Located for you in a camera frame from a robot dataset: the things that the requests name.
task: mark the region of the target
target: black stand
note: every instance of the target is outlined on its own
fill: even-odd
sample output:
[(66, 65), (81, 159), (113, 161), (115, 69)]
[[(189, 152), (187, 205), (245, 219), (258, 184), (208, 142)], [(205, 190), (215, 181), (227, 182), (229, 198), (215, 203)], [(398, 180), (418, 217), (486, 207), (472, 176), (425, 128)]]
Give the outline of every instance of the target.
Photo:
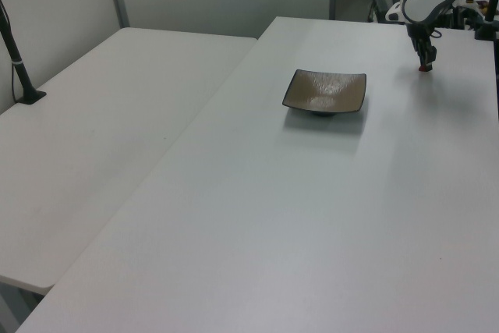
[(489, 7), (482, 26), (475, 31), (475, 39), (478, 41), (496, 41), (496, 32), (499, 31), (499, 23), (494, 21), (497, 3), (499, 0), (489, 0)]
[(0, 33), (2, 33), (2, 37), (7, 50), (9, 50), (9, 55), (12, 59), (14, 68), (16, 68), (17, 76), (21, 81), (21, 85), (23, 85), (24, 95), (18, 100), (18, 102), (25, 105), (32, 105), (47, 94), (43, 91), (36, 91), (31, 84), (30, 77), (28, 76), (28, 72), (26, 71), (23, 60), (21, 59), (21, 54), (17, 49), (16, 42), (14, 41), (14, 36), (12, 35), (12, 31), (10, 28), (9, 18), (2, 4), (2, 1), (0, 1)]

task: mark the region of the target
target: cable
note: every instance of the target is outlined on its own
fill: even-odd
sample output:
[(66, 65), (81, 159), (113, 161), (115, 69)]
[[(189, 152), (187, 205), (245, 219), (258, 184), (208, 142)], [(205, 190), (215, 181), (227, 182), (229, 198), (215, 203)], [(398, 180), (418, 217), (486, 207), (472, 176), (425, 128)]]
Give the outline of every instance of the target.
[(7, 19), (7, 24), (9, 25), (9, 29), (10, 29), (10, 18), (9, 18), (9, 14), (7, 13), (7, 10), (5, 9), (5, 6), (3, 5), (2, 0), (0, 0), (0, 8), (2, 8), (2, 13), (5, 15), (5, 18)]
[(14, 93), (14, 64), (11, 64), (12, 66), (12, 79), (11, 79), (11, 89), (12, 89), (12, 99), (14, 100), (14, 103), (17, 103), (16, 99), (16, 93)]
[(435, 38), (435, 39), (442, 38), (442, 33), (441, 33), (440, 31), (438, 31), (438, 30), (434, 30), (434, 33), (437, 33), (437, 36), (435, 37), (435, 36), (434, 36), (434, 34), (432, 33), (432, 34), (430, 35), (430, 37)]
[[(11, 30), (9, 14), (7, 13), (7, 10), (5, 9), (5, 6), (3, 5), (2, 0), (0, 0), (0, 8), (2, 9), (2, 13), (4, 14), (5, 19), (7, 20), (7, 24), (9, 25), (9, 29)], [(14, 93), (15, 76), (14, 76), (14, 63), (13, 62), (11, 62), (11, 71), (12, 71), (12, 75), (11, 75), (11, 80), (10, 80), (10, 88), (12, 91), (12, 99), (14, 100), (14, 103), (17, 103), (16, 93)]]

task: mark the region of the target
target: brown ceramic plate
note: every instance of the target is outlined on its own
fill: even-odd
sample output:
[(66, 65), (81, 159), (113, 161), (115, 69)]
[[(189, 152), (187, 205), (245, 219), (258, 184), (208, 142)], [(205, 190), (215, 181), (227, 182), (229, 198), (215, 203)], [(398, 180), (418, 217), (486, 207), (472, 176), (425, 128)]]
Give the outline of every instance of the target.
[(366, 96), (365, 74), (308, 72), (298, 69), (283, 105), (317, 115), (357, 112)]

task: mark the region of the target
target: white tabletop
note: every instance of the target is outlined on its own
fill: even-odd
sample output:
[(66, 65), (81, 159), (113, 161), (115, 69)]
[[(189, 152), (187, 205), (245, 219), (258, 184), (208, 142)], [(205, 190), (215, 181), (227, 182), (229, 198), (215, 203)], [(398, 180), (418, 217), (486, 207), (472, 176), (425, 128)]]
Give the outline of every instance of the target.
[[(442, 33), (419, 73), (404, 27), (276, 19), (19, 333), (496, 333), (493, 47)], [(283, 107), (296, 69), (362, 111)]]
[(124, 29), (0, 116), (0, 282), (46, 293), (254, 43)]

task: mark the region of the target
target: floor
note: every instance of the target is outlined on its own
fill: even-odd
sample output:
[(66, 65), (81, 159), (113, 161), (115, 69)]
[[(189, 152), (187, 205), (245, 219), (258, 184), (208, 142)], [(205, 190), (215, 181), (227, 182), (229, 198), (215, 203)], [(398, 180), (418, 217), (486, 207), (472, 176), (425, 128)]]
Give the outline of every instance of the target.
[(336, 0), (336, 20), (365, 23), (372, 0)]

